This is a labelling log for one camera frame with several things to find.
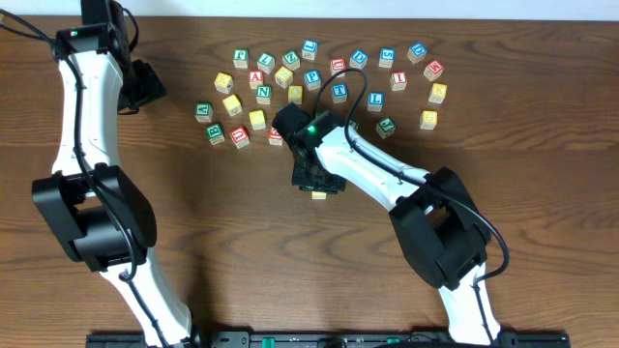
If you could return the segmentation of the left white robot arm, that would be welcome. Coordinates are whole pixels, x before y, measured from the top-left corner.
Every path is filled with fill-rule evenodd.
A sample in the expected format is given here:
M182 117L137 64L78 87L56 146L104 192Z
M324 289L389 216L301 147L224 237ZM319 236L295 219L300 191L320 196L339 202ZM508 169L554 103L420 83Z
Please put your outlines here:
M152 67L131 57L133 15L116 1L84 1L79 27L50 40L64 86L61 145L32 197L61 248L109 281L138 320L146 347L197 347L192 313L170 288L155 252L157 223L124 172L118 115L165 96Z

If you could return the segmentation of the yellow C block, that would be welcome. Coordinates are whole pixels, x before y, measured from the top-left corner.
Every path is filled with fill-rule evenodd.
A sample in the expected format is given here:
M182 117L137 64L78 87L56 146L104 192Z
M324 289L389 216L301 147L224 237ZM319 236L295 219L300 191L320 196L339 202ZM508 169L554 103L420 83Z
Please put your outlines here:
M311 198L314 200L323 200L327 198L327 194L325 192L313 191L311 193Z

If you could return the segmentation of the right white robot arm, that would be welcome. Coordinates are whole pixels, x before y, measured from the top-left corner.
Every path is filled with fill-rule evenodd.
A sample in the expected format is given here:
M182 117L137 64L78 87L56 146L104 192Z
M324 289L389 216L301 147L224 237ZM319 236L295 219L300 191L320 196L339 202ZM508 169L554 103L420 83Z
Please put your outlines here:
M454 171L430 173L403 163L330 111L311 117L291 103L277 112L273 127L295 158L295 186L337 193L352 184L386 209L406 262L438 290L453 341L498 343L501 327L486 290L486 247L505 242Z

